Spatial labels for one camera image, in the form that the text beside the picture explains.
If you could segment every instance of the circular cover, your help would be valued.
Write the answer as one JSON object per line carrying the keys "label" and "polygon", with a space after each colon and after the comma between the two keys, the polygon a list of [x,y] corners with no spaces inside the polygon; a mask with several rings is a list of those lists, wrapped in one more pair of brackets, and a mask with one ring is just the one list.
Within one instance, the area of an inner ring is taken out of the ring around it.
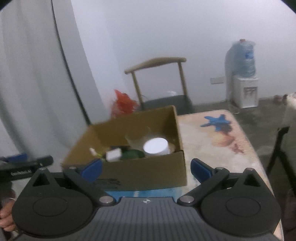
{"label": "circular cover", "polygon": [[169,154],[168,141],[160,137],[147,141],[144,144],[143,149],[146,153],[153,155]]}
{"label": "circular cover", "polygon": [[89,220],[90,199],[75,190],[35,187],[35,196],[20,197],[12,216],[17,227],[33,236],[60,237],[80,229]]}
{"label": "circular cover", "polygon": [[257,187],[225,189],[202,201],[201,213],[212,227],[235,236],[252,237],[273,232],[281,211],[274,197]]}

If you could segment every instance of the logo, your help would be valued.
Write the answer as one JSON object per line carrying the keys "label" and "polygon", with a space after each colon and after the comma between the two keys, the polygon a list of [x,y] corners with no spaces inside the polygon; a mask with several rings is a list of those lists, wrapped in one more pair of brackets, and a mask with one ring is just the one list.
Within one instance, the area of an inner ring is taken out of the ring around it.
{"label": "logo", "polygon": [[14,176],[18,176],[18,175],[25,175],[25,174],[29,174],[32,173],[32,171],[29,170],[24,170],[24,171],[20,171],[20,172],[11,172],[10,174],[14,177]]}
{"label": "logo", "polygon": [[145,200],[143,200],[143,203],[146,203],[146,204],[148,204],[148,203],[150,203],[151,201],[149,200],[149,199],[145,199]]}

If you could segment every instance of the chair backrest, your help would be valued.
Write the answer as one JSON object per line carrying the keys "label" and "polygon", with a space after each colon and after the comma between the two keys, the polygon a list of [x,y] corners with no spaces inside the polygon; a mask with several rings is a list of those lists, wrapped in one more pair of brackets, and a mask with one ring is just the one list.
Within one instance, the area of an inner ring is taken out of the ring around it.
{"label": "chair backrest", "polygon": [[181,83],[182,83],[182,88],[183,88],[183,93],[184,93],[185,96],[187,96],[187,88],[186,88],[184,73],[183,73],[183,69],[182,69],[182,65],[181,65],[182,62],[186,62],[186,58],[182,58],[182,57],[153,58],[153,59],[147,60],[147,61],[145,61],[143,63],[137,64],[137,65],[135,65],[135,66],[133,66],[131,68],[126,69],[124,71],[124,73],[125,74],[132,74],[133,83],[135,85],[139,101],[140,101],[141,104],[143,104],[143,99],[142,99],[141,91],[140,91],[140,88],[139,88],[139,84],[138,84],[137,79],[136,79],[135,71],[141,70],[141,69],[153,68],[153,67],[161,66],[161,65],[164,65],[164,64],[178,63],[180,78],[181,78]]}

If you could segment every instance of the red plastic bag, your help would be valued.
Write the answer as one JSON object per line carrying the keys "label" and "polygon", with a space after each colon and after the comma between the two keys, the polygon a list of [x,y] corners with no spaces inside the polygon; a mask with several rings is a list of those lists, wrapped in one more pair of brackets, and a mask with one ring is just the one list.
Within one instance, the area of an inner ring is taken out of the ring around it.
{"label": "red plastic bag", "polygon": [[121,93],[118,90],[114,91],[117,99],[111,107],[111,117],[116,118],[133,113],[138,106],[137,102],[132,100],[126,93]]}

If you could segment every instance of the cardboard box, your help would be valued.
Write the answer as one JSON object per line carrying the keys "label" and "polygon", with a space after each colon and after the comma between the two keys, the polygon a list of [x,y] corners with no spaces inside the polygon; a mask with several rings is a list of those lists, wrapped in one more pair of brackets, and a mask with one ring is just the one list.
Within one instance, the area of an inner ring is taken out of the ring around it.
{"label": "cardboard box", "polygon": [[135,112],[89,126],[63,161],[62,167],[82,167],[94,159],[89,148],[105,152],[110,146],[127,145],[127,132],[139,133],[147,127],[153,134],[173,143],[176,147],[175,152],[163,156],[104,162],[103,172],[95,183],[109,191],[185,186],[187,184],[185,160],[174,106]]}

